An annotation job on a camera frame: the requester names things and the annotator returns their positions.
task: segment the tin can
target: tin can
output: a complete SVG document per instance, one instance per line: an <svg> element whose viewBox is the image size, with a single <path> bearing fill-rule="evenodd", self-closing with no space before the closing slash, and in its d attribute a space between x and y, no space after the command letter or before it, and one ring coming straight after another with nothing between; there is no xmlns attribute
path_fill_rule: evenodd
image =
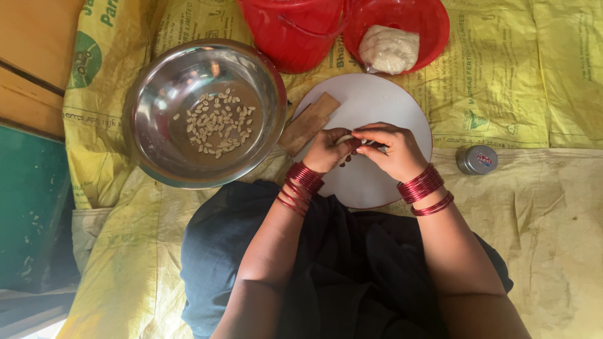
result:
<svg viewBox="0 0 603 339"><path fill-rule="evenodd" d="M484 145L475 145L456 158L456 164L461 172L470 176L483 176L496 169L498 166L498 155L496 152Z"/></svg>

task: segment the woman's left hand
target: woman's left hand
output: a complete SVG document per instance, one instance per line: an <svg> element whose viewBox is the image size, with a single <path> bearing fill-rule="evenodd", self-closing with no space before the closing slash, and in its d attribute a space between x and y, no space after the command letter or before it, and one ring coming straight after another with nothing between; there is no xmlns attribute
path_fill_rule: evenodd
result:
<svg viewBox="0 0 603 339"><path fill-rule="evenodd" d="M327 174L337 166L341 158L355 152L360 146L361 141L356 138L346 140L337 146L335 145L335 142L339 138L351 133L352 131L342 127L319 131L316 134L314 143L310 146L310 150L303 158L304 165L319 176Z"/></svg>

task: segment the red plastic tub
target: red plastic tub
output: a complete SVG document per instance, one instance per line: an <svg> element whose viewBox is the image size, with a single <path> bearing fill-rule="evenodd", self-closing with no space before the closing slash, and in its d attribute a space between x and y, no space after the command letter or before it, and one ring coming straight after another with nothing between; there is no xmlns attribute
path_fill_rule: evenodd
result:
<svg viewBox="0 0 603 339"><path fill-rule="evenodd" d="M444 50L450 34L448 13L440 0L356 0L343 32L343 42L360 62L358 46L372 25L418 33L417 63L402 74L418 71L434 61Z"/></svg>
<svg viewBox="0 0 603 339"><path fill-rule="evenodd" d="M256 47L284 73L318 66L345 29L350 11L349 0L237 1Z"/></svg>

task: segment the hand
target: hand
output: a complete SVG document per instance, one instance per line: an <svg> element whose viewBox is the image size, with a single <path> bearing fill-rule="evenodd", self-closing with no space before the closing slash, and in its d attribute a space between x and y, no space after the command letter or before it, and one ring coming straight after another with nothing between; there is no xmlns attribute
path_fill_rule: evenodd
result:
<svg viewBox="0 0 603 339"><path fill-rule="evenodd" d="M339 138L350 134L350 132L350 130L341 127L319 131L314 143L310 146L310 150L303 158L303 163L319 176L327 174L337 166L341 158L349 156L349 153L355 153L356 148L360 146L361 141L359 139L346 140L335 146L335 142Z"/></svg>
<svg viewBox="0 0 603 339"><path fill-rule="evenodd" d="M355 128L352 135L358 139L375 140L388 146L386 153L371 146L360 146L356 151L366 155L392 178L403 183L416 178L429 164L412 132L405 128L377 122Z"/></svg>

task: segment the bucket handle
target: bucket handle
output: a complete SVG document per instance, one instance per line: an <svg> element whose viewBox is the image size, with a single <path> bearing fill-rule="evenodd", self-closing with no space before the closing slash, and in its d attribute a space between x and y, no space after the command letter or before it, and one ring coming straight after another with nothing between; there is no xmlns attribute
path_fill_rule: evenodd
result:
<svg viewBox="0 0 603 339"><path fill-rule="evenodd" d="M334 37L340 35L343 30L345 30L345 28L347 27L347 24L349 23L350 19L350 12L350 0L344 0L343 17L341 18L341 25L335 31L330 33L316 33L307 28L303 28L284 14L279 15L279 23L287 28L297 31L298 33L302 33L308 36L319 37L322 39L333 39Z"/></svg>

